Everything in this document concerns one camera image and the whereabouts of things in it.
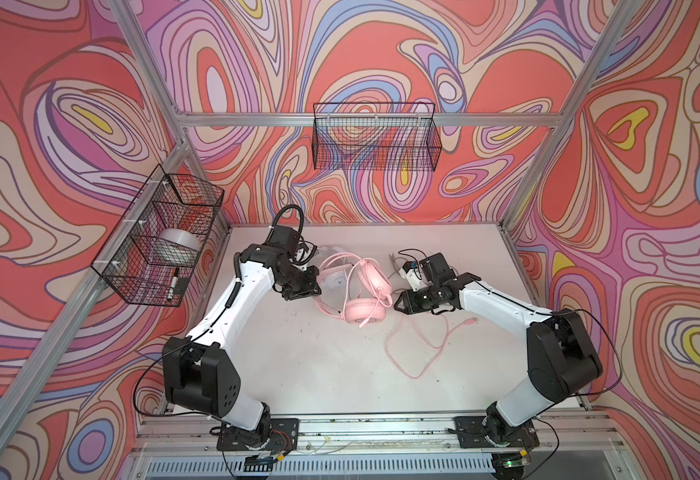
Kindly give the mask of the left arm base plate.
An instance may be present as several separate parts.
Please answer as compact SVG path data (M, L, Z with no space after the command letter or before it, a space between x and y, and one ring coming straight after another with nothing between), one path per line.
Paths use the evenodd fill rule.
M223 423L219 428L217 450L221 452L288 453L298 447L300 420L277 417L255 430L245 430Z

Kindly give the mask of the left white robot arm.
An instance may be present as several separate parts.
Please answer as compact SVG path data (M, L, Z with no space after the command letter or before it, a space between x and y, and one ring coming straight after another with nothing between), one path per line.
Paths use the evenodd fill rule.
M165 396L185 413L216 417L250 449L275 435L270 407L243 392L232 350L260 301L278 291L286 301L321 294L319 269L302 258L302 229L269 228L265 241L233 256L234 276L220 299L184 338L172 337L162 352Z

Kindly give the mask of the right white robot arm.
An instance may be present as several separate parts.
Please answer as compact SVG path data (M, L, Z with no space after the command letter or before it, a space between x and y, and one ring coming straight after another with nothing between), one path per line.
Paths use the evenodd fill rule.
M510 446L533 427L532 419L575 396L603 374L600 357L579 313L523 302L473 273L458 274L441 253L398 268L409 288L394 309L405 315L469 312L526 343L527 375L486 409L478 435Z

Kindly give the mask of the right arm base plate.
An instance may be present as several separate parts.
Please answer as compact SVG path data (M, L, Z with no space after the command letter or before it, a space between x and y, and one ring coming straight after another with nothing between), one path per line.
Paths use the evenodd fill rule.
M457 416L447 432L457 436L461 448L533 450L540 445L531 420L512 427L500 417Z

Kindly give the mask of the pink headphones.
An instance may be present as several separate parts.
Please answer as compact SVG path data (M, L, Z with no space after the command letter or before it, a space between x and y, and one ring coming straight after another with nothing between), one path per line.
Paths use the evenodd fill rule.
M325 263L348 257L352 266L348 271L341 306L331 306L322 297L315 300L317 308L326 316L365 328L383 322L393 304L393 288L382 272L380 263L370 257L345 252L331 256Z

